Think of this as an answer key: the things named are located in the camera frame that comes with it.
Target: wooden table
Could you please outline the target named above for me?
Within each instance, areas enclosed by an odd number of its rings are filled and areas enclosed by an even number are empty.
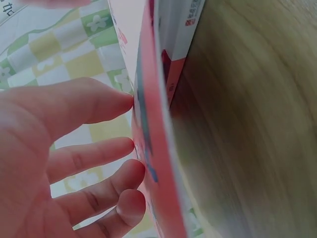
[[[207,238],[317,237],[317,0],[206,0],[171,106]]]

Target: white flower print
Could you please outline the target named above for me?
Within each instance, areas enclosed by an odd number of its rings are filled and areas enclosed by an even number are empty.
[[[109,17],[101,18],[99,15],[94,15],[93,21],[88,23],[87,26],[90,27],[92,32],[97,31],[97,29],[105,28],[107,26],[106,21],[109,19]]]
[[[54,58],[49,58],[43,62],[40,62],[37,66],[39,71],[44,70],[45,66],[52,66],[54,64]]]
[[[120,75],[116,75],[114,80],[121,84],[122,91],[129,93],[132,90],[131,82],[126,69],[122,70]]]
[[[73,176],[72,178],[66,179],[65,181],[74,191],[78,191],[85,186],[98,183],[99,178],[96,173],[84,171]]]
[[[10,76],[11,76],[10,68],[9,67],[2,68],[0,66],[0,82],[6,81]]]

